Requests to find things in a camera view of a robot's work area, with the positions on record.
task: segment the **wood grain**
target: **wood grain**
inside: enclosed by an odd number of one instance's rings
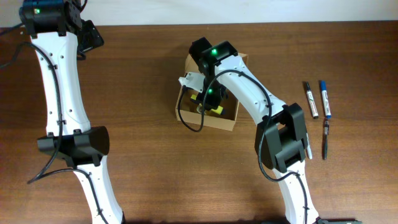
[[[284,217],[277,184],[261,175],[256,127],[241,106],[233,132],[193,133],[175,119],[192,41],[229,40],[249,54],[252,73],[305,111],[313,160],[311,197],[323,218],[398,222],[398,22],[317,22],[214,26],[98,27],[105,46],[78,62],[92,126],[111,138],[109,175],[129,222],[234,222]],[[0,39],[6,62],[26,36]],[[90,223],[73,174],[26,181],[48,156],[37,150],[46,105],[35,54],[24,50],[0,71],[0,222]],[[322,114],[326,80],[333,118],[322,160],[322,119],[312,119],[302,81]],[[65,167],[55,161],[53,169]]]

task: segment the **whiteboard marker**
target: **whiteboard marker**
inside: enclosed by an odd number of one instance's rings
[[[317,119],[319,117],[318,111],[317,107],[315,106],[315,101],[313,100],[310,84],[308,82],[305,82],[305,90],[307,91],[307,98],[308,98],[308,103],[310,104],[312,117],[314,119]]]
[[[325,116],[326,118],[330,119],[331,118],[330,105],[329,105],[328,93],[326,92],[325,81],[321,81],[321,92],[322,92],[323,107],[325,109]]]

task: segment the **brown cardboard box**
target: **brown cardboard box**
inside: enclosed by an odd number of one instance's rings
[[[243,62],[248,65],[249,56],[246,54],[239,55],[242,57]],[[198,66],[196,65],[195,61],[191,58],[191,55],[188,55],[187,59],[185,60],[185,75],[189,72],[197,72],[199,73]],[[180,117],[178,116],[178,99],[180,99],[182,93],[182,88],[180,89],[180,94],[178,94],[177,104],[175,105],[175,115],[177,116],[177,121],[180,121]],[[181,116],[186,123],[193,123],[193,124],[200,124],[201,121],[201,114],[197,112],[196,104],[190,101],[191,96],[195,94],[197,95],[198,92],[195,90],[188,90],[182,100],[181,100]],[[204,126],[212,127],[212,128],[220,128],[227,131],[232,131],[236,122],[236,117],[238,115],[238,108],[239,108],[239,101],[236,97],[228,90],[228,99],[223,100],[220,104],[225,110],[226,114],[219,115],[214,112],[207,112],[205,115],[205,122],[203,123]]]

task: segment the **marker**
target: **marker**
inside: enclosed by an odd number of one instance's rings
[[[330,113],[330,106],[329,106],[329,100],[328,100],[328,93],[326,92],[325,81],[321,81],[321,91],[322,91],[323,107],[325,109],[325,116],[326,116],[326,118],[330,119],[331,113]]]
[[[307,146],[308,158],[309,158],[309,159],[312,159],[312,152],[311,152],[311,146],[310,146],[310,138],[308,137],[308,133],[307,133],[307,141],[308,141],[308,146]]]
[[[329,121],[325,121],[324,133],[323,133],[323,159],[328,157],[328,135],[329,135]]]
[[[315,106],[315,101],[313,100],[310,84],[308,82],[305,82],[305,90],[307,91],[307,98],[308,98],[308,103],[310,104],[312,117],[314,119],[317,119],[319,117],[318,111],[317,107]]]

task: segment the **blue marker cap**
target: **blue marker cap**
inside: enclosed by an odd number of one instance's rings
[[[321,91],[326,90],[326,83],[325,81],[321,81]]]

